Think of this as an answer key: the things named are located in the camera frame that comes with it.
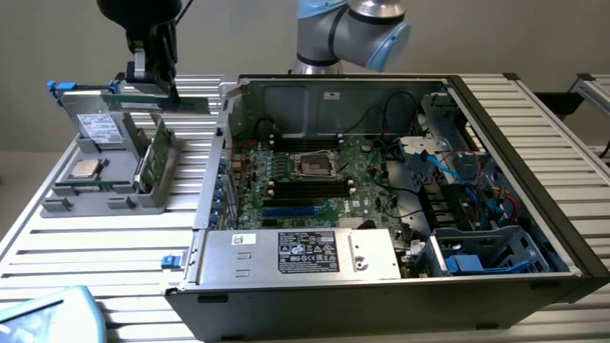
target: sticker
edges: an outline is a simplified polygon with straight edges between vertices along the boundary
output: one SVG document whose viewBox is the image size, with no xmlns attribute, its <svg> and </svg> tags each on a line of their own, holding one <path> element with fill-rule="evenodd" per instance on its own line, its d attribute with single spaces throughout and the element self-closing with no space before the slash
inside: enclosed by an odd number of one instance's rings
<svg viewBox="0 0 610 343">
<path fill-rule="evenodd" d="M 257 244 L 257 234 L 234 234 L 231 245 Z"/>
<path fill-rule="evenodd" d="M 339 271 L 334 231 L 279 232 L 278 244 L 278 270 L 281 273 Z"/>
<path fill-rule="evenodd" d="M 88 138 L 98 144 L 123 142 L 122 133 L 117 128 L 110 114 L 79 114 L 79 121 L 87 131 Z"/>
<path fill-rule="evenodd" d="M 162 109 L 159 104 L 150 104 L 146 102 L 122 102 L 123 109 Z"/>
<path fill-rule="evenodd" d="M 342 98 L 342 93 L 338 91 L 326 91 L 325 100 L 339 100 Z"/>
</svg>

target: motherboard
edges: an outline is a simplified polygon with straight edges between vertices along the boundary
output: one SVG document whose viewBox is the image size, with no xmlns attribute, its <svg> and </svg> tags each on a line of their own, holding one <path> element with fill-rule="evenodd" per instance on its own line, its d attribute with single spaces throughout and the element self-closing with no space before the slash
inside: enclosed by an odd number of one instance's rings
<svg viewBox="0 0 610 343">
<path fill-rule="evenodd" d="M 398 212 L 386 208 L 391 194 L 371 180 L 375 143 L 353 136 L 335 149 L 279 152 L 269 142 L 242 142 L 233 157 L 239 229 L 401 230 Z"/>
</svg>

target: warning label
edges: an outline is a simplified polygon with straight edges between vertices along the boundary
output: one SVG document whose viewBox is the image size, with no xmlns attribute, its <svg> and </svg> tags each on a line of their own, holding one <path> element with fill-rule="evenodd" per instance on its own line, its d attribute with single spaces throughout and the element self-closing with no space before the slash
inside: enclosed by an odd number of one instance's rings
<svg viewBox="0 0 610 343">
<path fill-rule="evenodd" d="M 283 274 L 339 271 L 333 231 L 279 232 L 278 270 Z"/>
<path fill-rule="evenodd" d="M 95 143 L 119 143 L 123 141 L 110 114 L 79 114 L 79 120 L 87 131 L 88 138 Z"/>
</svg>

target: gray wall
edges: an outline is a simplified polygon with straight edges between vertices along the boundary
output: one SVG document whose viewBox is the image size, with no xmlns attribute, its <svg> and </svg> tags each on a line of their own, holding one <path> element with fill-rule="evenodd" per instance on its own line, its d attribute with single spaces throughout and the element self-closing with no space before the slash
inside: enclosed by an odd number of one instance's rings
<svg viewBox="0 0 610 343">
<path fill-rule="evenodd" d="M 389 71 L 513 71 L 537 90 L 566 89 L 577 72 L 610 73 L 609 0 L 405 3 L 411 43 Z M 286 72 L 295 9 L 297 0 L 195 0 L 179 26 L 181 73 Z M 0 1 L 0 149 L 63 149 L 75 129 L 46 82 L 106 82 L 127 60 L 123 31 L 94 0 Z M 584 126 L 597 144 L 610 132 L 600 127 Z"/>
</svg>

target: green circuit board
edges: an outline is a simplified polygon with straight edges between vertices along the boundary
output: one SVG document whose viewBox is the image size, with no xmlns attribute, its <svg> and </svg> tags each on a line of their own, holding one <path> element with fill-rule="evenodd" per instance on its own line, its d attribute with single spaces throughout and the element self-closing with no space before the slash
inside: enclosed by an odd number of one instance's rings
<svg viewBox="0 0 610 343">
<path fill-rule="evenodd" d="M 371 182 L 366 169 L 375 152 L 363 152 L 363 145 L 371 146 L 371 141 L 353 137 L 341 145 L 339 151 L 331 152 L 335 158 L 335 179 L 354 180 L 357 188 L 354 194 L 347 198 L 314 199 L 315 216 L 274 217 L 278 223 L 273 227 L 262 226 L 263 201 L 273 199 L 267 194 L 269 181 L 271 178 L 282 181 L 299 180 L 299 176 L 294 175 L 298 154 L 274 152 L 270 146 L 262 143 L 241 151 L 237 155 L 238 161 L 234 158 L 234 163 L 239 162 L 234 164 L 234 173 L 239 175 L 239 229 L 347 227 L 349 222 L 358 222 L 361 218 L 363 221 L 373 220 L 378 228 L 391 231 L 401 229 L 399 219 L 389 217 L 375 208 L 375 199 L 379 197 L 385 204 L 391 194 Z M 277 163 L 278 159 L 283 159 L 283 164 Z M 253 173 L 257 173 L 255 181 L 253 181 Z"/>
</svg>

